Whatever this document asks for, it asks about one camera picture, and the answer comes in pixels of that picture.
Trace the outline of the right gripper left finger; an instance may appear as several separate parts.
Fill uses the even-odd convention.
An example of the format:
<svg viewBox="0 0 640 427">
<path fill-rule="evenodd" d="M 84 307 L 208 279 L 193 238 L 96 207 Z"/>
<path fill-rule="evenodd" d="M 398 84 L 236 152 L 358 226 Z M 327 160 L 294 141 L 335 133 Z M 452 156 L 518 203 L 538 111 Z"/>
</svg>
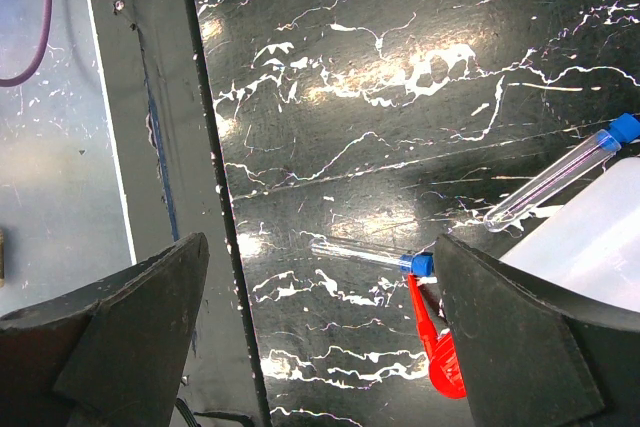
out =
<svg viewBox="0 0 640 427">
<path fill-rule="evenodd" d="M 4 426 L 166 426 L 201 305 L 202 233 L 1 318 Z"/>
</svg>

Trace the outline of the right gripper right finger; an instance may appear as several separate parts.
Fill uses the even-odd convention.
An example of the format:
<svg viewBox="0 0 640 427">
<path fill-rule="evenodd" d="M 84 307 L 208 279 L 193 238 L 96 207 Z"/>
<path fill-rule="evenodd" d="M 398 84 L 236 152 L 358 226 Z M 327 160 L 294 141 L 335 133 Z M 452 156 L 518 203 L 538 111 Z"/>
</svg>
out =
<svg viewBox="0 0 640 427">
<path fill-rule="evenodd" d="M 435 271 L 477 426 L 636 426 L 638 313 L 444 234 Z"/>
</svg>

